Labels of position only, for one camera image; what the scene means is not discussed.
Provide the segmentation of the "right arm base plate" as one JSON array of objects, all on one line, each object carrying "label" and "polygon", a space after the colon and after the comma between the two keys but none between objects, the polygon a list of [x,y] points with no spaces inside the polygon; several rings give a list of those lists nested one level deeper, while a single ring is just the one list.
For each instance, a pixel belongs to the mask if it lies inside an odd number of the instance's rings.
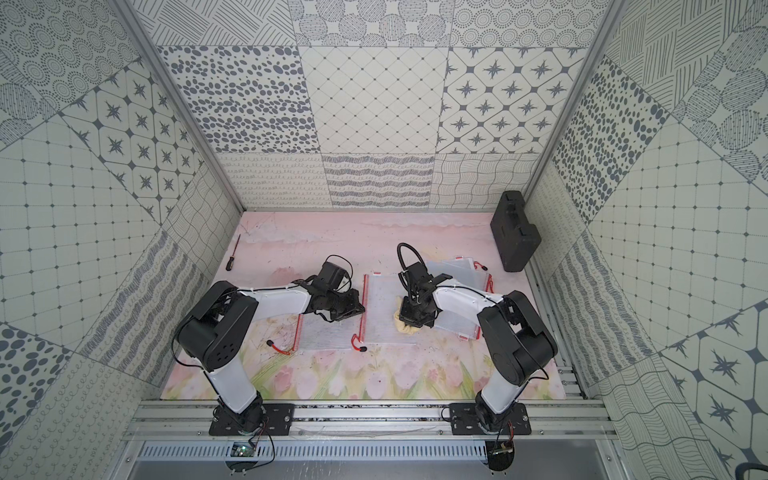
[{"label": "right arm base plate", "polygon": [[522,403],[515,401],[502,413],[495,413],[484,403],[480,394],[476,395],[473,403],[450,403],[448,422],[452,434],[457,436],[532,433],[529,415]]}]

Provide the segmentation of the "aluminium mounting rail frame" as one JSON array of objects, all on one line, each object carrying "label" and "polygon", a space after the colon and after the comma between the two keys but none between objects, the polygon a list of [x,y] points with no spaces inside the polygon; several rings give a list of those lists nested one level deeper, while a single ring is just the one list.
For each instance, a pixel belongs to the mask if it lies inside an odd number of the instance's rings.
[{"label": "aluminium mounting rail frame", "polygon": [[213,401],[142,402],[122,438],[118,467],[137,461],[212,461],[237,469],[272,461],[465,461],[523,456],[527,442],[595,448],[604,463],[620,455],[599,400],[523,400],[499,431],[486,431],[471,402],[268,401],[262,433],[240,434],[214,417]]}]

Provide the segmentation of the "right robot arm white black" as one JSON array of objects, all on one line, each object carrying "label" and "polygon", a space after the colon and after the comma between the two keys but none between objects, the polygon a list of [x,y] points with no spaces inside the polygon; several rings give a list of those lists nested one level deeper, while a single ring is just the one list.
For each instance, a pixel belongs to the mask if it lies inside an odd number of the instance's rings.
[{"label": "right robot arm white black", "polygon": [[476,395],[475,410],[483,430],[506,427],[513,405],[535,373],[558,353],[551,332],[528,298],[482,292],[447,274],[433,276],[418,261],[398,273],[405,289],[399,318],[407,326],[433,327],[442,313],[454,314],[479,327],[494,371]]}]

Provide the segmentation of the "black red screwdriver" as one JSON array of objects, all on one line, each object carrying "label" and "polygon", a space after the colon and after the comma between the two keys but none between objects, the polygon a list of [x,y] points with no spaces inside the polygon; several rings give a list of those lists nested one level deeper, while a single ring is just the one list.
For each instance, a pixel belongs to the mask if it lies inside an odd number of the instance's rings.
[{"label": "black red screwdriver", "polygon": [[234,263],[235,263],[235,259],[236,259],[236,252],[237,252],[240,240],[241,240],[241,235],[238,235],[237,238],[236,238],[236,241],[235,241],[235,245],[232,248],[232,251],[230,252],[230,256],[229,256],[229,258],[227,260],[227,263],[226,263],[226,266],[225,266],[225,270],[227,272],[231,271],[233,269],[233,267],[234,267]]}]

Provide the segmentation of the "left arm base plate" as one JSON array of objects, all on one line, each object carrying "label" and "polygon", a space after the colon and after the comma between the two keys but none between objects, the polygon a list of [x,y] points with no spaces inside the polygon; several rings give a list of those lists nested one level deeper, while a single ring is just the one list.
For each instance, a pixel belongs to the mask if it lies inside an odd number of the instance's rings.
[{"label": "left arm base plate", "polygon": [[264,431],[271,436],[288,436],[294,413],[294,404],[265,404],[260,395],[241,413],[235,413],[221,399],[218,399],[208,433],[210,436],[222,437],[250,436]]}]

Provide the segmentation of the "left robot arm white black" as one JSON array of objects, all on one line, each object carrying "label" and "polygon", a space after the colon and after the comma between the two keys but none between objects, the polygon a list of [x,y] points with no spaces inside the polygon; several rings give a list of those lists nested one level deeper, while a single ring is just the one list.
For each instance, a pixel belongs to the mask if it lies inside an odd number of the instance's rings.
[{"label": "left robot arm white black", "polygon": [[307,313],[327,313],[336,322],[364,312],[353,288],[338,292],[298,280],[283,287],[244,289],[218,281],[181,320],[172,341],[196,361],[216,392],[215,418],[231,422],[240,433],[254,433],[266,410],[239,358],[251,323]]}]

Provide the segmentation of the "black plastic case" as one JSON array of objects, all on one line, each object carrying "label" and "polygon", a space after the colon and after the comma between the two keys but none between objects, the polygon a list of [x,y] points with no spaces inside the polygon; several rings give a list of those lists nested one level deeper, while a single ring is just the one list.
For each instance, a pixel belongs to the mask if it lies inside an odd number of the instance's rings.
[{"label": "black plastic case", "polygon": [[504,191],[490,222],[490,228],[506,272],[520,272],[528,264],[541,236],[524,211],[525,201],[519,191]]}]

